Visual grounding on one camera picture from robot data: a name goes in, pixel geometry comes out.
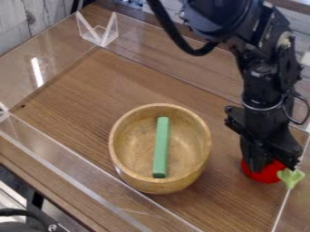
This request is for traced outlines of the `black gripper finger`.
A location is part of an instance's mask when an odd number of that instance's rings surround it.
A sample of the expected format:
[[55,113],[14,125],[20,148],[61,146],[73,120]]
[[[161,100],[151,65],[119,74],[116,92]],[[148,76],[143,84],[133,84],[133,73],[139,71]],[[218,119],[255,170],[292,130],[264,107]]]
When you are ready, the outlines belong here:
[[239,139],[239,146],[242,158],[250,171],[256,173],[262,172],[263,168],[275,160],[267,145],[267,140],[242,136]]
[[299,152],[286,152],[286,151],[280,151],[276,155],[276,159],[278,161],[290,169],[290,170],[295,170],[295,166],[298,165],[298,163],[300,158],[300,153]]

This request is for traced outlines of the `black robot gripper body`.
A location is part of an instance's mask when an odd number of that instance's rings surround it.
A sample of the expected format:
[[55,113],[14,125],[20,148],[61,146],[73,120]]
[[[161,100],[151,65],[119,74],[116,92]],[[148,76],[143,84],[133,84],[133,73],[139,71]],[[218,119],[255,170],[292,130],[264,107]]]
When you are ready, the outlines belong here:
[[280,151],[299,152],[302,146],[292,136],[280,110],[251,111],[236,106],[226,106],[226,126],[242,137],[266,139],[276,160]]

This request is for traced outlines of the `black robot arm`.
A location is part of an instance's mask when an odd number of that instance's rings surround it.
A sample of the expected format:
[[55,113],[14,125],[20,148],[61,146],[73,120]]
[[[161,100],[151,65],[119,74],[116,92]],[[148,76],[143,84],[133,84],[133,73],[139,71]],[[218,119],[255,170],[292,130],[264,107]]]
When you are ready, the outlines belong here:
[[274,161],[294,169],[302,146],[290,124],[295,83],[302,66],[295,57],[290,21],[266,0],[180,0],[188,28],[210,42],[228,45],[243,80],[239,107],[226,107],[226,126],[239,135],[242,158],[259,173]]

